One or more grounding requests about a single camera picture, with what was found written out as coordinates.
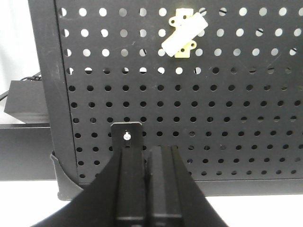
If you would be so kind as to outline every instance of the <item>screw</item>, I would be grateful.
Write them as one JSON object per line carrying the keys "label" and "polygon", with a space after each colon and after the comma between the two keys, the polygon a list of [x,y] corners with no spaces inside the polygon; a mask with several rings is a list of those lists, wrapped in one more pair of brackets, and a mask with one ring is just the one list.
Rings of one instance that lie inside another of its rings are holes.
{"label": "screw", "polygon": [[123,135],[123,139],[129,141],[131,138],[132,138],[131,134],[129,134],[129,132],[126,131],[125,134]]}

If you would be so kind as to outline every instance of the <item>black cable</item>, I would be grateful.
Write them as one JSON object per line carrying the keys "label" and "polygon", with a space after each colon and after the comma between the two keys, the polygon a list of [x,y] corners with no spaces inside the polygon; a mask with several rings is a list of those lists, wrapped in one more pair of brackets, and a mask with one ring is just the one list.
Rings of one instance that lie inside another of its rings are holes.
{"label": "black cable", "polygon": [[[32,77],[24,77],[21,79],[21,81],[23,80],[30,80],[30,81],[41,81],[41,72],[36,73],[35,75],[33,75]],[[9,91],[4,92],[2,95],[0,95],[0,101],[2,101],[3,99],[5,99],[9,94]]]}

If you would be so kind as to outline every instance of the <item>white wall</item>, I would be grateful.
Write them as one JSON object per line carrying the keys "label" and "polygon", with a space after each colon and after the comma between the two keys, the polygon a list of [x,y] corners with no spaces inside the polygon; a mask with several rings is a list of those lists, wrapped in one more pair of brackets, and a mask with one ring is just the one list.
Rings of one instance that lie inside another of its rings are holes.
{"label": "white wall", "polygon": [[0,94],[39,71],[27,0],[0,0]]}

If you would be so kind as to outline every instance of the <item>white background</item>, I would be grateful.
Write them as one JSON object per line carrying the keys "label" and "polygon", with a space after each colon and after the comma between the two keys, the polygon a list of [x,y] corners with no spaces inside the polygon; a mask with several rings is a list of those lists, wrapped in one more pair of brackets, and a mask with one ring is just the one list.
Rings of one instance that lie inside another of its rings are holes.
{"label": "white background", "polygon": [[[11,80],[39,72],[39,65],[27,0],[1,0],[0,11],[2,94]],[[0,123],[19,122],[2,113],[4,104],[4,101],[0,103]],[[56,181],[0,182],[0,226],[28,227],[46,218],[68,203],[57,199],[57,191]],[[303,226],[303,195],[210,197],[208,200],[230,227]]]}

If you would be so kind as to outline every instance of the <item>perforated metal panel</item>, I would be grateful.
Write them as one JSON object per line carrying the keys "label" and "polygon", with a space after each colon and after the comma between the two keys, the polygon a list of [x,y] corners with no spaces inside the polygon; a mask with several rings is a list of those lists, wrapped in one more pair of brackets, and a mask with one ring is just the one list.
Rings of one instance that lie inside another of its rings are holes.
{"label": "perforated metal panel", "polygon": [[[143,150],[178,145],[195,180],[303,177],[301,1],[55,3],[79,183],[123,121],[143,123]],[[161,49],[181,7],[209,23],[189,59]]]}

